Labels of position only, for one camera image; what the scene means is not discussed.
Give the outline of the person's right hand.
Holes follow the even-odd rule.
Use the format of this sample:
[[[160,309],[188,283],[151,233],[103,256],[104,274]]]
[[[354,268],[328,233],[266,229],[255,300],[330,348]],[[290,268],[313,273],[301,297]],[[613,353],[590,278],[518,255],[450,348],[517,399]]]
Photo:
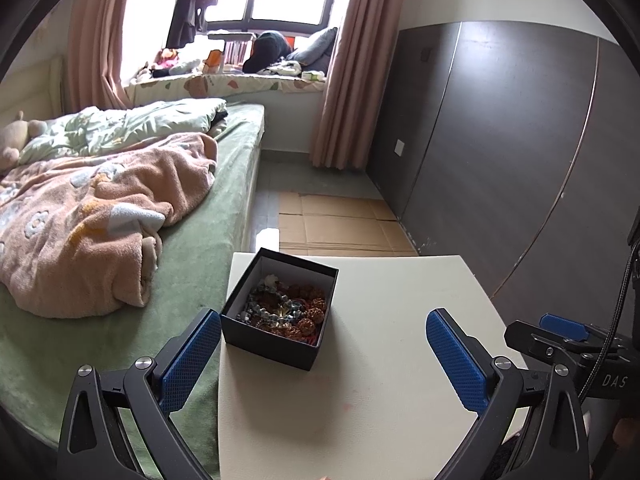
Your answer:
[[[620,416],[614,404],[586,408],[590,479],[639,478],[639,419]]]

